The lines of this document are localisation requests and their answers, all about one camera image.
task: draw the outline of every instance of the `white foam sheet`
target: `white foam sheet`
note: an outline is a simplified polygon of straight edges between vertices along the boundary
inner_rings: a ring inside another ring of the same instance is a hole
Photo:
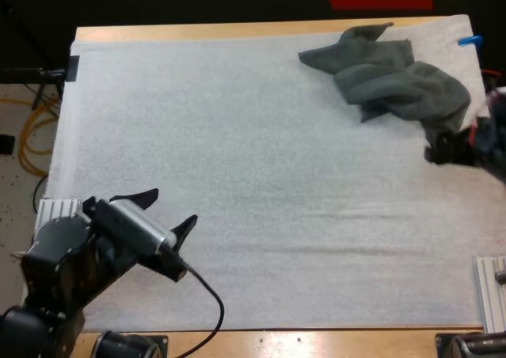
[[[391,28],[415,58],[484,103],[466,16]],[[46,195],[107,198],[160,188],[148,213],[192,213],[182,256],[221,295],[223,327],[478,324],[472,257],[504,253],[503,186],[423,158],[417,122],[364,124],[331,75],[297,53],[336,34],[75,42]],[[86,328],[205,330],[214,299],[134,267],[86,309]]]

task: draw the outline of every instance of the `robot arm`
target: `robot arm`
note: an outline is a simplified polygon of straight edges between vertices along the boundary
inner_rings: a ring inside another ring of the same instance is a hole
[[[189,266],[179,249],[197,217],[165,231],[141,208],[157,190],[135,196],[90,198],[74,217],[36,231],[21,259],[28,296],[0,318],[0,356],[70,356],[85,323],[82,309],[136,263],[174,281],[184,276]]]

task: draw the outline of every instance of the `crumpled cloth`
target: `crumpled cloth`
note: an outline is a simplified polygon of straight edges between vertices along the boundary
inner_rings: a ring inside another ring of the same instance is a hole
[[[328,47],[299,53],[302,63],[334,75],[348,104],[361,106],[361,121],[392,113],[419,120],[427,134],[459,130],[470,94],[458,80],[415,62],[409,40],[376,42],[392,23],[346,30]]]

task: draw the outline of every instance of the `wooden board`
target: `wooden board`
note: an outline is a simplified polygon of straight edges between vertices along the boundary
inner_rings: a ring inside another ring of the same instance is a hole
[[[291,330],[220,332],[192,355],[195,358],[436,358],[437,333],[480,330]],[[207,332],[168,334],[169,357],[198,344]],[[98,334],[82,334],[73,358],[89,358]]]
[[[395,26],[412,26],[441,17],[372,18],[359,20],[325,20],[293,22],[256,22],[243,24],[157,24],[144,26],[106,26],[78,28],[76,40],[87,42],[121,42],[132,40],[202,40],[256,36],[342,32],[363,24],[394,22]]]
[[[261,22],[245,24],[167,24],[78,28],[76,40],[121,42],[134,40],[192,40],[257,36],[285,36],[340,32],[363,24],[394,22],[411,26],[440,17],[376,18],[360,20]],[[479,329],[392,330],[290,330],[222,331],[194,357],[336,357],[336,358],[436,358],[437,333],[468,333]],[[209,332],[167,332],[169,356],[186,352]],[[84,333],[73,357],[90,357],[98,334]]]

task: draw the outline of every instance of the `floor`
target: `floor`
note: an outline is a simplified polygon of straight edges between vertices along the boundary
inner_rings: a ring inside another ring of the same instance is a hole
[[[51,87],[45,91],[49,96],[53,92]],[[23,85],[0,85],[0,99],[32,101],[34,96]],[[19,134],[31,111],[26,105],[0,103],[0,134],[16,137],[13,155],[0,155],[0,315],[21,301],[23,275],[19,261],[11,253],[28,248],[36,219],[32,196],[40,178],[24,171],[17,161]],[[29,143],[35,149],[47,149],[54,142],[55,131],[56,123],[44,126],[30,137]],[[51,156],[30,156],[30,159],[37,167],[47,170]],[[43,195],[44,187],[38,190],[38,198]]]

